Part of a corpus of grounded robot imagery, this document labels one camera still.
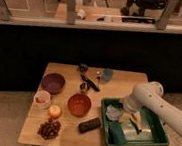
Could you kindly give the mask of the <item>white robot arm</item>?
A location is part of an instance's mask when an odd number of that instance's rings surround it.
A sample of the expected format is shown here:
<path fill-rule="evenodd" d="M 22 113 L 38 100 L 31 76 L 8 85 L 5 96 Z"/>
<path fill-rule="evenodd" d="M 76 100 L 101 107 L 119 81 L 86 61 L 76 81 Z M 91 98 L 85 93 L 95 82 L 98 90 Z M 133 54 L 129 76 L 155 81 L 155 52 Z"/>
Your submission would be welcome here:
<path fill-rule="evenodd" d="M 182 137 L 182 111 L 167 103 L 162 98 L 163 93 L 159 82 L 139 83 L 122 99 L 123 108 L 128 113 L 137 113 L 140 108 L 147 107 Z"/>

